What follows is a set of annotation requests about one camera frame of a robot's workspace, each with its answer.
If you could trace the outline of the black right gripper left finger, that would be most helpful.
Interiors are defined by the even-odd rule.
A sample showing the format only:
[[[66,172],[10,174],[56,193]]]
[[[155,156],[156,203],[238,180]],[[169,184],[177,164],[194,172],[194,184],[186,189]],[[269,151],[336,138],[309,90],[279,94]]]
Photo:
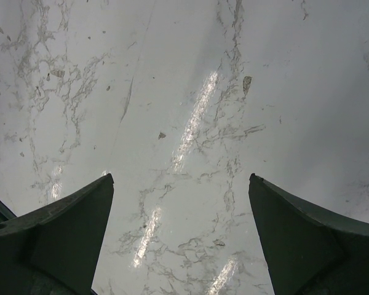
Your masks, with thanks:
[[[114,180],[0,223],[0,294],[94,294]]]

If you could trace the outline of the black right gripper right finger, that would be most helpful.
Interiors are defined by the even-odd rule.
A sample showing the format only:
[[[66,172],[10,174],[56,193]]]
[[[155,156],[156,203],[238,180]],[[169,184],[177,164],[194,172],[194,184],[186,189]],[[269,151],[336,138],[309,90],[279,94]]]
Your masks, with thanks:
[[[248,195],[275,294],[369,294],[369,223],[256,174]]]

